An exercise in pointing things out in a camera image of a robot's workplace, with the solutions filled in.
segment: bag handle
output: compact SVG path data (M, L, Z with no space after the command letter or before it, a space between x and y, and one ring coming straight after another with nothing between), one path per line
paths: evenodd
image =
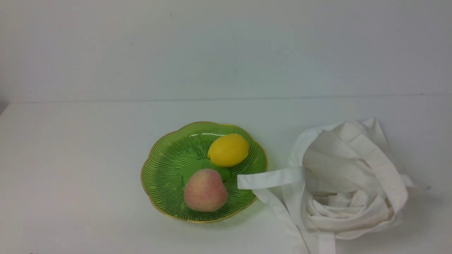
M398 213L408 200L408 192L396 167L386 154L353 124L346 122L344 125L348 131L340 138L372 168L394 208L394 213ZM381 130L378 123L373 127Z
M276 214L289 238L292 254L309 254L305 241L297 226L293 223L286 207L278 197L267 189L295 182L303 182L304 184L303 169L301 167L237 176L237 187L239 189L251 189L257 198L270 206Z

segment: gold plate rim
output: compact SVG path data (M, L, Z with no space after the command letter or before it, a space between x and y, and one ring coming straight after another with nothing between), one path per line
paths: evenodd
M181 131L182 129L184 129L185 127L187 127L187 126L189 126L189 125L192 125L192 124L195 124L195 123L203 123L203 122L205 122L205 123L213 123L213 124L216 124L216 125L232 126L232 127L236 127L236 128L239 128L239 129L243 130L246 134L248 134L248 135L251 137L251 140L252 140L254 143L256 143L256 144L262 149L262 151L264 151L265 161L266 161L265 172L268 172L268 157L267 157L267 152L266 152L265 149L264 149L264 148L263 148L263 147L262 147L262 146L261 146L261 145L253 138L253 136L251 136L251 134L250 134L249 132L247 132L244 128L241 128L241 127L239 127L239 126L237 126L237 125L229 124L229 123L216 123L216 122L209 122L209 121L198 121L198 122L192 122L192 123L186 124L186 125L182 126L179 130L176 130L176 131L173 131L173 132L169 132L169 133L163 135L163 136L162 136L161 138L159 138L159 139L154 143L154 145L151 147L151 150L149 151L149 155L147 156L146 160L144 161L144 164L143 164L143 166L142 166L142 168L141 168L141 173L140 173L141 186L143 187L143 189L144 189L145 193L147 194L149 200L151 201L152 205L153 205L160 213L162 213L162 214L164 214L164 215L166 215L166 216L168 216L168 217L170 217L170 218L179 220L179 221L188 221L188 222L198 223L198 224L214 223L214 222L218 222L218 221L222 221L222 220L225 220L225 219L227 219L227 218L230 218L230 217L236 215L237 213L241 212L242 210L246 209L247 207L249 207L251 204L253 204L253 203L257 200L257 197L255 197L248 205L246 205L246 206L243 207L242 209L240 209L240 210L238 210L238 211L236 211L236 212L234 212L234 213L232 213L232 214L230 214L230 215L228 215L228 216L225 216L225 217L223 217L223 218L220 218L220 219L217 219L217 220L213 220L213 221L194 221L194 220L181 219L181 218L175 217L175 216L173 216L173 215L170 215L170 214L168 214L168 213L162 211L160 208L158 208L158 207L155 205L155 203L154 203L154 201L152 200L150 194L146 191L146 188L144 187L144 183L143 183L143 171L144 171L144 166L146 165L147 160L148 160L149 157L151 156L152 150L154 149L155 145L156 145L162 138L164 138L164 137L166 137L166 136L168 136L168 135L170 135L170 134L179 132L179 131Z

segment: white strap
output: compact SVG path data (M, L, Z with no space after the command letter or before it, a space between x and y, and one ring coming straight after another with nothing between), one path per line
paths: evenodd
M319 254L336 254L336 238L333 233L319 235Z
M239 189L252 189L257 198L264 204L270 206L276 214L289 238L292 254L309 254L304 239L295 223L293 223L286 207L279 198L267 189L294 182L304 183L304 175L301 167L237 176L237 187Z
M408 192L397 169L380 148L352 123L344 123L344 130L339 137L372 168L394 213L398 213L408 199Z
M304 180L301 167L281 169L260 174L241 174L237 176L239 189L263 189L281 186Z
M254 189L253 193L264 204L271 207L276 217L279 219L284 232L289 238L292 247L292 254L309 254L306 244L301 236L297 226L292 222L289 212L284 207L283 203L271 193L268 189Z

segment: white wall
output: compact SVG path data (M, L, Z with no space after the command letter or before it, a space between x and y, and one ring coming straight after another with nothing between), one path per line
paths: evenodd
M452 93L450 0L2 0L10 102Z

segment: tote bag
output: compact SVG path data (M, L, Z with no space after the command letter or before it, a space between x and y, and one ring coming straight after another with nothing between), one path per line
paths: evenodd
M309 253L300 234L319 236L319 253L335 254L336 239L354 239L400 222L408 190L426 190L399 174L379 123L343 122L304 131L288 168L238 176L280 220L293 254ZM280 186L285 205L268 190Z

